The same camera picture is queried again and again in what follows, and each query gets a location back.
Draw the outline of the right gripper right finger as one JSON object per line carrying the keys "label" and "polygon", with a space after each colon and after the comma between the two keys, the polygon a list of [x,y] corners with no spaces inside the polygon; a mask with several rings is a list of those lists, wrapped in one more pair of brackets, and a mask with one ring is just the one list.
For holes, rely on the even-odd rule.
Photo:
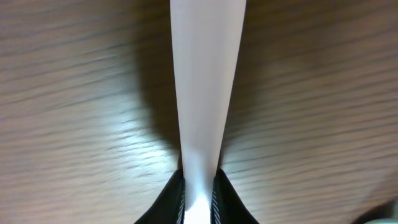
{"label": "right gripper right finger", "polygon": [[244,206],[222,169],[213,179],[211,224],[259,224]]}

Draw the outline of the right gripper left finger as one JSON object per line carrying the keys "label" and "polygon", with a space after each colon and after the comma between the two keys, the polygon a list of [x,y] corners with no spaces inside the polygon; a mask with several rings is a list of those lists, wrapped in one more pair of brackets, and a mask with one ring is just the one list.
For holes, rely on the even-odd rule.
{"label": "right gripper left finger", "polygon": [[185,179],[176,170],[151,207],[134,224],[183,224]]}

